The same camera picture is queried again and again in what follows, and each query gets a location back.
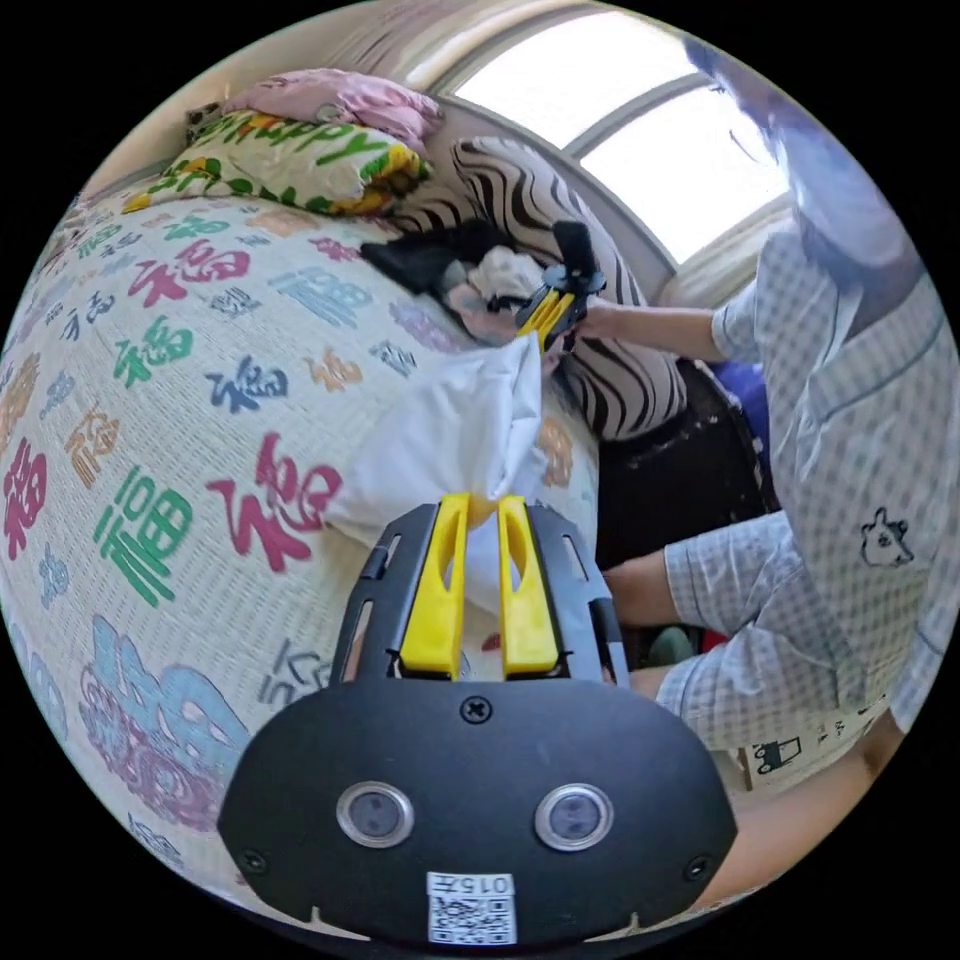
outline hand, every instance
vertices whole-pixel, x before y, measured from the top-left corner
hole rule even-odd
[[[616,340],[623,331],[623,308],[618,304],[591,297],[587,315],[576,326],[578,337],[589,340]]]

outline wall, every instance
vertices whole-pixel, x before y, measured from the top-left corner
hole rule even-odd
[[[202,73],[141,121],[87,182],[84,198],[172,158],[188,110],[274,73],[339,67],[423,88],[491,35],[578,0],[365,0],[293,24]]]

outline bed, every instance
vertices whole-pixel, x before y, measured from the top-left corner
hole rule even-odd
[[[190,881],[290,922],[245,888],[219,803],[251,735],[327,681],[367,555],[324,523],[347,464],[473,345],[359,256],[385,221],[245,197],[122,214],[144,188],[74,211],[14,318],[3,612],[110,812]],[[544,403],[545,500],[592,548],[597,444],[562,394]],[[467,609],[464,676],[499,676],[496,631]]]

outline blue fabric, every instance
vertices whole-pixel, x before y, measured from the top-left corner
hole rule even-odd
[[[759,441],[760,463],[770,476],[770,414],[767,410],[767,387],[759,363],[718,363],[711,368],[725,390],[732,393],[743,407],[750,433]]]

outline yellow pillow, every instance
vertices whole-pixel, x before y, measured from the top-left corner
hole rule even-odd
[[[180,197],[251,196],[328,216],[382,214],[429,176],[417,153],[378,130],[238,110],[202,131],[123,212]]]

